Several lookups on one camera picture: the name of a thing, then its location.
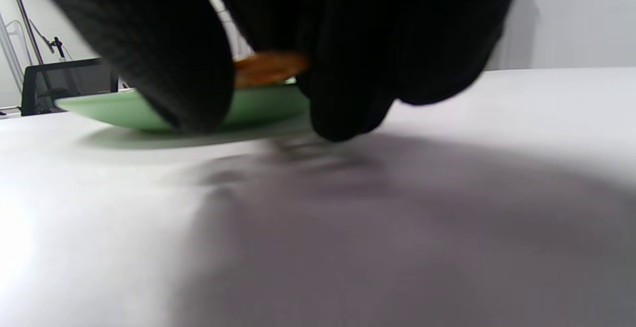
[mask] finger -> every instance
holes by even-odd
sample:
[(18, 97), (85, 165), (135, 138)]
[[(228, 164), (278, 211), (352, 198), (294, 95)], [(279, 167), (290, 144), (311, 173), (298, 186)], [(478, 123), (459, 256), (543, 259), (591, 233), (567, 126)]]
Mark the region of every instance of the finger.
[(375, 128), (393, 99), (384, 74), (395, 0), (325, 0), (313, 65), (300, 83), (318, 134), (346, 141)]
[(241, 34), (256, 51), (295, 48), (298, 0), (223, 0)]
[(386, 71), (397, 96), (422, 105), (470, 86), (499, 40), (512, 0), (400, 0)]
[(208, 0), (54, 0), (166, 121), (208, 132), (234, 91), (225, 31)]

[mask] white wall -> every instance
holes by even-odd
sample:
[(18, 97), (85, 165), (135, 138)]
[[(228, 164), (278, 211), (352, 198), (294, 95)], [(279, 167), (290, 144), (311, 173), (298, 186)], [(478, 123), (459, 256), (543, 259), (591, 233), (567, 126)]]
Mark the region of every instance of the white wall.
[(636, 0), (517, 0), (501, 69), (636, 66)]

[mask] white surface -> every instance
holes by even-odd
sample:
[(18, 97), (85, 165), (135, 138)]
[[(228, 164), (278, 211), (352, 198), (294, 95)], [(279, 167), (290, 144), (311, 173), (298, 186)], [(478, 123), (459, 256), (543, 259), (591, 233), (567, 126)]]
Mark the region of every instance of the white surface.
[(336, 169), (0, 121), (0, 325), (633, 326), (635, 103), (636, 69), (488, 73)]
[(636, 66), (636, 0), (517, 0), (502, 69)]

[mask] cable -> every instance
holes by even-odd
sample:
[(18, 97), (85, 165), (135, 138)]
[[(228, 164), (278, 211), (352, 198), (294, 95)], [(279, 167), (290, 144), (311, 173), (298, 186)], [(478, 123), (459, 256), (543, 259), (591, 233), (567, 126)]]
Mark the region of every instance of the cable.
[(71, 56), (71, 53), (69, 52), (69, 50), (66, 48), (66, 46), (62, 45), (62, 49), (64, 49), (64, 51), (66, 51), (66, 55), (69, 56), (69, 58), (71, 60), (74, 60), (73, 57)]
[(39, 37), (41, 37), (42, 40), (46, 42), (46, 47), (48, 48), (48, 50), (51, 51), (52, 54), (55, 54), (55, 50), (53, 49), (53, 44), (51, 44), (51, 42), (48, 39), (46, 39), (45, 35), (42, 35), (42, 33), (39, 32), (38, 26), (36, 26), (36, 24), (31, 19), (29, 19), (29, 23), (31, 23), (33, 28), (36, 30), (36, 33), (38, 33)]

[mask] green plate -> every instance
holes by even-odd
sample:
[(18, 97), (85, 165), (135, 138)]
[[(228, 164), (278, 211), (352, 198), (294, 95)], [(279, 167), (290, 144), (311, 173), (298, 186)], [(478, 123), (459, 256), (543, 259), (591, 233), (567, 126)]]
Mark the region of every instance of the green plate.
[[(55, 104), (61, 109), (113, 126), (154, 132), (170, 130), (170, 126), (135, 90), (62, 98)], [(306, 112), (308, 107), (309, 101), (300, 93), (297, 85), (238, 89), (234, 92), (229, 113), (217, 130), (234, 130), (282, 121)]]

